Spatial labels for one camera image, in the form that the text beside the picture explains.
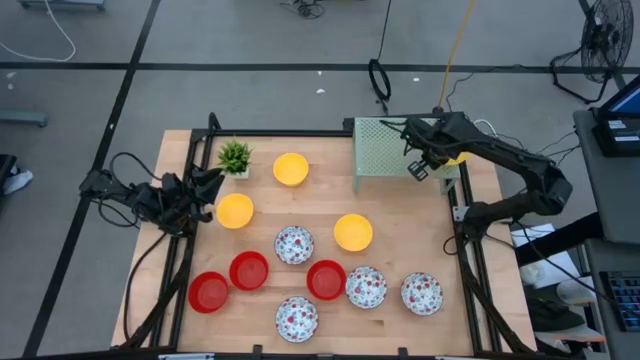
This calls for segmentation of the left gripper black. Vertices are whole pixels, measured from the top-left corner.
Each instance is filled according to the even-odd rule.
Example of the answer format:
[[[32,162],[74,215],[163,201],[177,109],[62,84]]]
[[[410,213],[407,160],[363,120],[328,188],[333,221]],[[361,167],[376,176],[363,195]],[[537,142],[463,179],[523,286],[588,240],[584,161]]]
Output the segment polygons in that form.
[[[207,204],[214,204],[225,176],[221,168],[195,168],[193,179],[183,182],[175,173],[161,177],[161,210],[158,227],[171,236],[190,236],[197,222],[209,223],[211,212]]]

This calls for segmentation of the red plastic mini bowl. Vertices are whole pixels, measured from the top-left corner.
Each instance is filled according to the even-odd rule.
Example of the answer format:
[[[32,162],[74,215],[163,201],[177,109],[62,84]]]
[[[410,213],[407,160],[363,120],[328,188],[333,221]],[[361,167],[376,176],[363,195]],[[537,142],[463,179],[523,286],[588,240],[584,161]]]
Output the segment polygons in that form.
[[[190,306],[199,313],[219,310],[229,296],[226,279],[218,272],[204,272],[191,283],[188,291]]]
[[[260,288],[266,281],[269,264],[266,258],[256,251],[238,254],[231,262],[229,276],[233,285],[243,291]]]
[[[320,260],[307,272],[306,284],[310,293],[320,300],[335,300],[345,291],[346,273],[333,260]]]

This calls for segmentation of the floral bowl with red outside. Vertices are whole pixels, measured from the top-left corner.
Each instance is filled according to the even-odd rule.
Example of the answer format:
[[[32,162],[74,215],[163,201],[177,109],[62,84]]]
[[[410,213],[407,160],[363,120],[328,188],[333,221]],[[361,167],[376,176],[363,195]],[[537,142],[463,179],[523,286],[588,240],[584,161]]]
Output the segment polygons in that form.
[[[288,226],[282,229],[274,239],[274,251],[285,264],[300,265],[309,260],[315,244],[311,233],[300,226]]]
[[[290,297],[276,310],[276,330],[287,342],[306,342],[315,334],[318,325],[318,311],[315,305],[305,297]]]
[[[345,285],[349,301],[365,310],[379,307],[386,299],[387,289],[384,275],[370,266],[355,268],[348,275]]]
[[[431,316],[441,309],[444,294],[440,282],[433,275],[415,272],[404,279],[401,298],[412,313]]]

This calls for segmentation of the green plant in white pot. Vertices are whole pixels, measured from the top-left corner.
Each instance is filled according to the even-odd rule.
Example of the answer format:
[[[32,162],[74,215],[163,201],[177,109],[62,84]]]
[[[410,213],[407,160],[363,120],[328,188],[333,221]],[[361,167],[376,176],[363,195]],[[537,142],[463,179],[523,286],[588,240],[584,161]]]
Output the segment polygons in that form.
[[[218,151],[219,167],[232,178],[248,179],[252,149],[236,138],[221,145]]]

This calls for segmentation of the pale green perforated metal shelf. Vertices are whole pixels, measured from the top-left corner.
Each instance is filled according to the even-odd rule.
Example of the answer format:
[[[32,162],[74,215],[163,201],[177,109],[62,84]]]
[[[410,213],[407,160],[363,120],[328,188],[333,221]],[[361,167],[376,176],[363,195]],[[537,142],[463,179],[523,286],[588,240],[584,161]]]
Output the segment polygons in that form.
[[[422,160],[400,134],[405,118],[356,117],[353,120],[353,185],[358,193],[363,177],[409,177],[408,167]]]

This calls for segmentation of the white paper sheet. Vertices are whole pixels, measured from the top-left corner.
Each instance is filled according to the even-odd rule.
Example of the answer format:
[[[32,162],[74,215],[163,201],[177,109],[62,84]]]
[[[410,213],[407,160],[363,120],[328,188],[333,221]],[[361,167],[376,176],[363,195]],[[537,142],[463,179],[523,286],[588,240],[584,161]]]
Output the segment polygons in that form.
[[[513,245],[517,248],[528,244],[529,241],[534,241],[537,238],[545,236],[554,232],[554,227],[548,223],[539,226],[533,226],[523,230],[518,227],[511,232]],[[536,262],[540,261],[545,267],[546,278],[537,288],[544,288],[547,286],[555,285],[557,283],[569,280],[571,276],[578,278],[580,272],[575,266],[568,252],[560,252],[552,255],[548,260],[542,260],[540,257],[535,256]]]

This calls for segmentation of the black beam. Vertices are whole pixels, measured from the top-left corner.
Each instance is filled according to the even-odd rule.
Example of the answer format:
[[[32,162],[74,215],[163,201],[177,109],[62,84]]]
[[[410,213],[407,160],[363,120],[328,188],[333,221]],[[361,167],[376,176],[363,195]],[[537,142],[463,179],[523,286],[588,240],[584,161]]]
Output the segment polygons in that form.
[[[575,248],[588,239],[602,237],[602,223],[599,213],[595,212],[536,239],[529,238],[515,250],[517,263],[519,266],[529,265]]]

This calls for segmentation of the person's white shoe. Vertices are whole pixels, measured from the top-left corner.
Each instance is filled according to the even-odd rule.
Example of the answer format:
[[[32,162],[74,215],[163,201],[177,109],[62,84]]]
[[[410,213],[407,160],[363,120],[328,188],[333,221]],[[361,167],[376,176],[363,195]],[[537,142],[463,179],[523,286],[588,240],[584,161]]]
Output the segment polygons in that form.
[[[16,191],[26,187],[33,180],[33,173],[29,170],[20,170],[13,167],[9,171],[9,176],[2,184],[2,194],[10,195]]]
[[[534,288],[537,288],[546,278],[545,267],[540,261],[521,266],[519,272],[522,283]]]
[[[557,284],[556,294],[565,304],[583,306],[597,300],[593,288],[594,283],[591,277],[569,279]]]

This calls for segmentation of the grey metal floor bar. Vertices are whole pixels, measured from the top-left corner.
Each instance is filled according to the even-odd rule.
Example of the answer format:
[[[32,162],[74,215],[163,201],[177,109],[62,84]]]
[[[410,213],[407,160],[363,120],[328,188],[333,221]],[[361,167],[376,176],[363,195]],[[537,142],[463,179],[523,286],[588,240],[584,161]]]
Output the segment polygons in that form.
[[[0,122],[28,124],[44,128],[48,124],[48,117],[41,112],[0,110]]]

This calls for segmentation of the grey desk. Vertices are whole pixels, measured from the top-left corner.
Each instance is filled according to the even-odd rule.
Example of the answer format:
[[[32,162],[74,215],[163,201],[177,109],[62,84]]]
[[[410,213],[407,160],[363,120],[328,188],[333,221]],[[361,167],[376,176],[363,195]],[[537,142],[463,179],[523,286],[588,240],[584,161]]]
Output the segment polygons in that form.
[[[576,111],[573,119],[604,237],[640,245],[640,157],[605,157],[592,133],[593,114]]]
[[[640,272],[640,245],[620,244],[589,239],[584,251],[592,273],[594,287],[605,293],[600,273],[604,271]],[[597,300],[597,324],[606,337],[611,360],[640,360],[640,332],[623,332],[616,321],[612,306]]]

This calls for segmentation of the black floor fan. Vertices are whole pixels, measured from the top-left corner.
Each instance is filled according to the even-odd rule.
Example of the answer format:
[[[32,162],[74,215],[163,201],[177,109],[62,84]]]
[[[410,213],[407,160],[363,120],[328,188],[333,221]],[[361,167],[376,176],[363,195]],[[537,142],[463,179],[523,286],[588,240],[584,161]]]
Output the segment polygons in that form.
[[[549,67],[556,88],[589,105],[602,99],[611,80],[619,89],[626,85],[621,70],[633,41],[634,12],[631,0],[578,0],[578,3],[585,17],[580,45],[576,50],[552,58]],[[585,78],[601,85],[595,99],[560,83],[559,68],[577,55]]]

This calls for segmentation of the person's black shoe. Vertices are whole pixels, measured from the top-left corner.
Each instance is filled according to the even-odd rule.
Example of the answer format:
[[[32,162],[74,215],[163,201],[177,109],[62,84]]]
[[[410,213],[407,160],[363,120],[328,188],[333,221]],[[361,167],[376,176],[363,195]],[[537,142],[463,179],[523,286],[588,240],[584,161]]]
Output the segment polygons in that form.
[[[535,332],[561,331],[585,325],[584,318],[567,306],[537,298],[527,298],[526,303]]]

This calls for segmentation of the orange soled shoe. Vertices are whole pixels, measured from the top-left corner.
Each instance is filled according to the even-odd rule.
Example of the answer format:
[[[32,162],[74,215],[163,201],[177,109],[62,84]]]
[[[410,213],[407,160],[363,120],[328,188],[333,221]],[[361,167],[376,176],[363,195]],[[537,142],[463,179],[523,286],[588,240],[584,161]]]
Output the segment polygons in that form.
[[[603,334],[585,324],[565,330],[535,332],[534,335],[537,340],[563,352],[569,351],[567,345],[569,341],[579,343],[603,343],[606,341],[606,337]]]

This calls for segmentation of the backlit keyboard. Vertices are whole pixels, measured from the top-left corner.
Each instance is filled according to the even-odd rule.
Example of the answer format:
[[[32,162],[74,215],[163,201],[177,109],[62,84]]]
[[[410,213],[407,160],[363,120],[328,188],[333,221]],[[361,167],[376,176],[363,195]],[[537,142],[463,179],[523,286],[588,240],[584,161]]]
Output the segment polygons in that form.
[[[623,332],[640,332],[640,272],[599,273],[617,323]]]

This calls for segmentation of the black aluminium table frame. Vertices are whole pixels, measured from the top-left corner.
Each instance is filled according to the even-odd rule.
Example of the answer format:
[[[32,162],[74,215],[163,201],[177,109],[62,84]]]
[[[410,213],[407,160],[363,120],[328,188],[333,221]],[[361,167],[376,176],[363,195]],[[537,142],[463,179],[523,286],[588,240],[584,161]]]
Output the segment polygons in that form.
[[[266,129],[223,129],[214,114],[209,115],[209,125],[204,129],[168,130],[164,141],[179,141],[187,149],[183,152],[184,174],[188,176],[195,167],[194,158],[199,146],[203,147],[200,165],[207,167],[211,151],[218,137],[238,135],[252,139],[267,140],[279,138],[295,139],[351,139],[353,120],[347,119],[341,130],[266,130]],[[490,276],[494,273],[488,267],[487,252],[479,240],[465,244],[460,238],[462,233],[456,224],[451,225],[458,253],[451,258],[458,265],[456,276],[461,281],[463,308],[466,316],[468,341],[472,359],[486,360],[535,360],[537,351],[525,344],[515,328],[494,304],[498,292],[492,288]],[[181,351],[179,340],[187,307],[190,276],[195,268],[194,257],[197,254],[197,237],[203,232],[197,225],[196,232],[190,237],[171,237],[163,261],[163,273],[158,278],[159,295],[146,315],[142,329],[136,331],[129,340],[121,339],[105,354],[110,360],[165,360],[170,356],[202,358],[204,360],[251,359],[250,352],[219,352],[214,350]],[[306,351],[286,354],[284,352],[266,352],[264,346],[262,360],[348,360],[374,359],[375,354],[358,352],[354,355],[338,351]]]

